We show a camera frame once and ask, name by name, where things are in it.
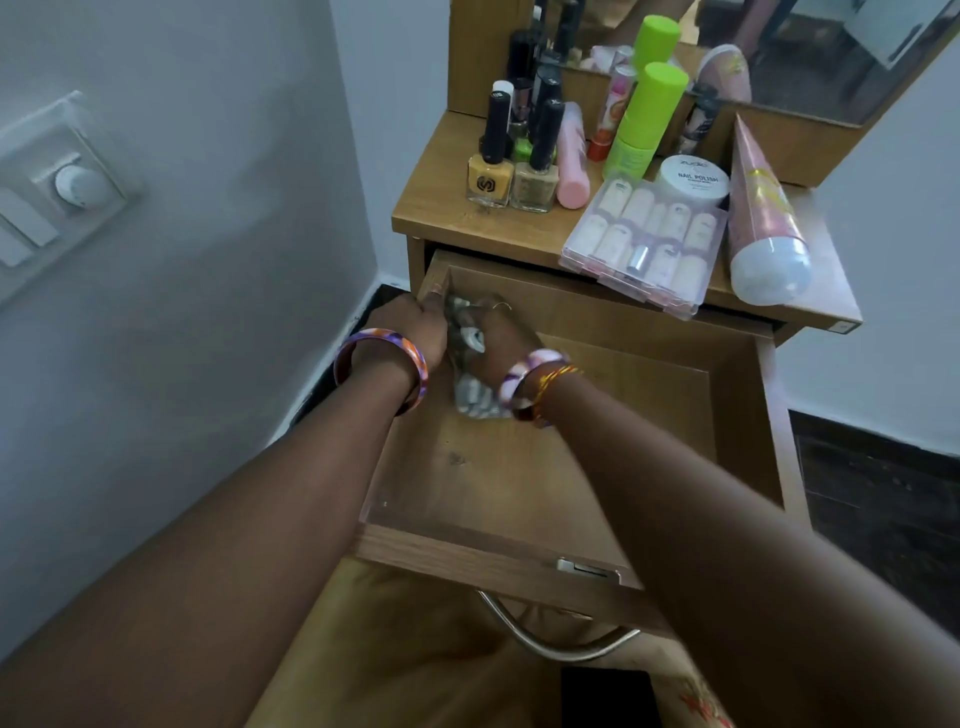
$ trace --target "metal drawer handle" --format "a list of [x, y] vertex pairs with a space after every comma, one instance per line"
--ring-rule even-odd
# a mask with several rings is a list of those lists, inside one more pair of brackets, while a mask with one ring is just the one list
[[497, 597], [479, 589], [477, 593], [480, 595], [480, 598], [484, 600], [484, 603], [490, 607], [490, 611], [503, 622], [503, 625], [507, 629], [514, 633], [514, 637], [516, 637], [520, 643], [525, 645], [534, 654], [558, 663], [585, 663], [589, 660], [596, 660], [598, 657], [609, 655], [620, 645], [640, 634], [640, 630], [638, 629], [617, 627], [593, 642], [578, 644], [572, 647], [557, 647], [541, 642], [538, 637], [528, 632], [514, 619], [514, 616], [507, 611], [507, 608], [503, 606], [503, 602]]

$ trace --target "gold bangle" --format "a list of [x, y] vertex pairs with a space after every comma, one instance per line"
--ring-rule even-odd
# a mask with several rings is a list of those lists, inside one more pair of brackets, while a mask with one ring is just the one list
[[543, 395], [546, 394], [547, 388], [557, 379], [558, 376], [568, 374], [581, 375], [582, 373], [583, 371], [579, 367], [575, 367], [572, 364], [565, 364], [562, 367], [553, 370], [552, 372], [548, 372], [540, 378], [540, 381], [537, 384], [537, 395], [534, 397], [534, 405], [532, 407], [535, 426], [547, 427], [550, 425], [550, 423], [547, 422], [540, 413], [540, 403], [543, 401]]

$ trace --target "drawer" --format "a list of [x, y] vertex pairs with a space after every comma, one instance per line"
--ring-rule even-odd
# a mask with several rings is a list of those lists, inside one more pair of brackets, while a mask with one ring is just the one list
[[[597, 284], [443, 251], [420, 295], [435, 283], [472, 300], [499, 294], [601, 389], [809, 525], [768, 326], [711, 312], [683, 322]], [[560, 435], [460, 414], [452, 379], [443, 364], [394, 421], [354, 552], [668, 634]]]

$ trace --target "floor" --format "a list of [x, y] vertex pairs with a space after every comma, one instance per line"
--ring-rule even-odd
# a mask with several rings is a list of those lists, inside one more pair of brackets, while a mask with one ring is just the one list
[[[380, 286], [370, 308], [400, 293]], [[296, 419], [333, 389], [327, 371]], [[960, 639], [960, 459], [798, 412], [790, 420], [813, 527]]]

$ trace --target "bangle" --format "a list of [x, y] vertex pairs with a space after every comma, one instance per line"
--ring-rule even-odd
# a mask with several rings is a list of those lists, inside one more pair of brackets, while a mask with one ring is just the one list
[[396, 411], [396, 416], [399, 417], [404, 412], [409, 412], [411, 409], [420, 404], [420, 401], [426, 394], [426, 381], [428, 377], [426, 360], [423, 358], [423, 354], [420, 353], [420, 350], [414, 346], [412, 341], [403, 338], [396, 331], [391, 331], [388, 328], [364, 328], [361, 331], [357, 331], [343, 343], [343, 345], [340, 347], [340, 350], [337, 352], [336, 358], [333, 360], [334, 383], [339, 387], [341, 384], [347, 381], [347, 377], [350, 376], [350, 355], [353, 353], [353, 350], [356, 349], [357, 343], [363, 341], [364, 339], [379, 339], [380, 341], [389, 341], [395, 347], [399, 347], [401, 350], [403, 350], [403, 352], [413, 360], [414, 366], [417, 367], [417, 376], [420, 378], [420, 386], [418, 387], [414, 385], [414, 388], [410, 391], [407, 399]]
[[549, 364], [552, 361], [562, 361], [565, 364], [569, 360], [564, 354], [555, 352], [552, 349], [537, 349], [535, 352], [530, 353], [523, 361], [518, 361], [510, 368], [507, 375], [503, 377], [503, 384], [500, 385], [500, 391], [497, 393], [500, 404], [504, 407], [511, 407], [514, 404], [514, 395], [520, 386], [520, 382], [522, 382], [528, 374], [537, 369], [537, 367], [543, 364]]
[[581, 375], [583, 372], [578, 368], [574, 367], [571, 364], [565, 364], [558, 369], [553, 370], [552, 372], [547, 372], [540, 378], [540, 383], [537, 385], [537, 395], [534, 397], [534, 425], [537, 427], [549, 427], [550, 423], [547, 422], [542, 413], [540, 412], [540, 404], [543, 402], [543, 395], [546, 394], [547, 388], [553, 384], [553, 382], [560, 376], [577, 374]]

